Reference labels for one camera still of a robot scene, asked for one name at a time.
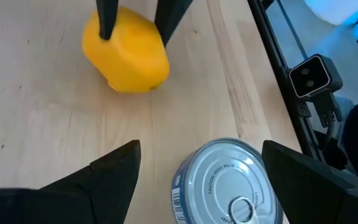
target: black frame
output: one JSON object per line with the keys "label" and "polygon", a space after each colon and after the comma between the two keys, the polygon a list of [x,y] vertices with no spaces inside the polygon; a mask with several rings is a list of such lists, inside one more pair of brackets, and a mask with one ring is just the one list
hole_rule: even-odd
{"label": "black frame", "polygon": [[308,120],[308,113],[305,113],[308,112],[308,107],[304,102],[297,101],[294,92],[288,86],[287,71],[289,68],[275,38],[269,19],[267,18],[264,5],[260,0],[248,0],[248,3],[276,76],[302,152],[307,156],[325,163],[323,153],[318,149],[318,141],[314,135],[314,130]]}

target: yellow toy pepper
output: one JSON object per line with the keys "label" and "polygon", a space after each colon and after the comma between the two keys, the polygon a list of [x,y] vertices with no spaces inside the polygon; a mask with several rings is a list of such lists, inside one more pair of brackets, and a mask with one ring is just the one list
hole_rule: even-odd
{"label": "yellow toy pepper", "polygon": [[[186,7],[173,5],[178,2]],[[150,91],[168,78],[165,45],[190,2],[159,1],[153,23],[125,7],[117,10],[118,0],[97,0],[98,12],[85,25],[83,52],[116,91]]]}

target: floor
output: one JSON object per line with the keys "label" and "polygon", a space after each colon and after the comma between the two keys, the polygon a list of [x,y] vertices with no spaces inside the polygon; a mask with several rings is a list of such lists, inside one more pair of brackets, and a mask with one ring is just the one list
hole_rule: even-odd
{"label": "floor", "polygon": [[[267,15],[289,67],[302,62],[303,56],[291,34],[288,23],[278,5],[279,0],[267,9]],[[335,92],[341,96],[339,104],[349,111],[351,104],[358,104],[358,26],[331,25],[317,17],[303,0],[281,0],[307,56],[321,54],[333,60],[342,80],[343,87]],[[315,130],[324,132],[313,105],[310,104]]]}

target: wood grain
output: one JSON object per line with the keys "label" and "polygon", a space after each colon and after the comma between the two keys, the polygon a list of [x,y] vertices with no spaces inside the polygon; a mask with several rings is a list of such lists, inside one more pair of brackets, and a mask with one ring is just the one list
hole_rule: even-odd
{"label": "wood grain", "polygon": [[[153,18],[156,0],[121,1]],[[205,142],[300,150],[245,0],[195,0],[167,46],[170,77],[123,95],[81,52],[92,0],[0,0],[0,187],[39,188],[140,139],[126,223],[174,223],[170,186]]]}

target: can lid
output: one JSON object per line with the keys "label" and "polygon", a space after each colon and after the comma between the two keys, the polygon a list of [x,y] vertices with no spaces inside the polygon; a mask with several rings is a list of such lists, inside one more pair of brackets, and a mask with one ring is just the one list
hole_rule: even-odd
{"label": "can lid", "polygon": [[186,180],[186,203],[194,223],[282,222],[260,154],[238,139],[205,144]]}

